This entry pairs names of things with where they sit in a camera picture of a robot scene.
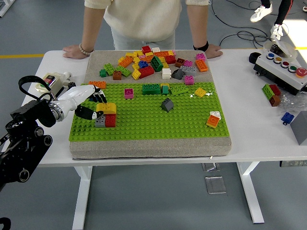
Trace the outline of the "person's left hand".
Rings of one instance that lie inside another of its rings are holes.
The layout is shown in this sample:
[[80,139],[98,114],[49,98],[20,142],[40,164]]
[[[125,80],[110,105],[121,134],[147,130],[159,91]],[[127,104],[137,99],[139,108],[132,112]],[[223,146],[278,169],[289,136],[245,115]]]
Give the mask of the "person's left hand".
[[208,49],[205,51],[206,57],[208,59],[220,57],[223,52],[221,51],[220,46],[216,46],[214,44],[209,44]]

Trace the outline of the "person's right hand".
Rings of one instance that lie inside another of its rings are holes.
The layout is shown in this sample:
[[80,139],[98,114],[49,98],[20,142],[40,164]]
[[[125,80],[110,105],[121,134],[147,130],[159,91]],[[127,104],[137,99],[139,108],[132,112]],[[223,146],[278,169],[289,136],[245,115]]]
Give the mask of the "person's right hand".
[[63,48],[64,54],[63,57],[65,58],[72,58],[72,59],[83,59],[87,57],[80,49],[78,45],[71,45],[66,46]]

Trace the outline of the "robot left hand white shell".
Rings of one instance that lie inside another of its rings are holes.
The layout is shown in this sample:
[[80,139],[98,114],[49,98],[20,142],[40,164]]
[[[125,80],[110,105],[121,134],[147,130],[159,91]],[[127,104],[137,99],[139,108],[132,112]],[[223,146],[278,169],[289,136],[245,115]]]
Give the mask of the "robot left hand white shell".
[[106,97],[100,88],[94,85],[81,85],[69,89],[58,100],[51,102],[49,107],[57,122],[66,118],[69,111],[75,111],[75,114],[82,119],[96,119],[103,114],[102,111],[96,112],[81,106],[81,103],[89,98],[92,98],[95,103],[107,103]]

